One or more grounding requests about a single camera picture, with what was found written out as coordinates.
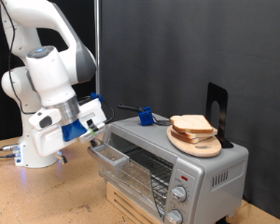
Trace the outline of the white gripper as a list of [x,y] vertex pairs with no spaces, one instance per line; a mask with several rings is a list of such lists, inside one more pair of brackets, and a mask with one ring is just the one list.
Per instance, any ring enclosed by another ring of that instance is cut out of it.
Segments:
[[[61,107],[41,108],[29,118],[32,125],[32,138],[37,153],[47,157],[74,142],[98,145],[93,139],[105,128],[105,113],[101,103],[94,99],[84,105],[64,104]],[[56,157],[62,164],[67,158],[58,152]]]

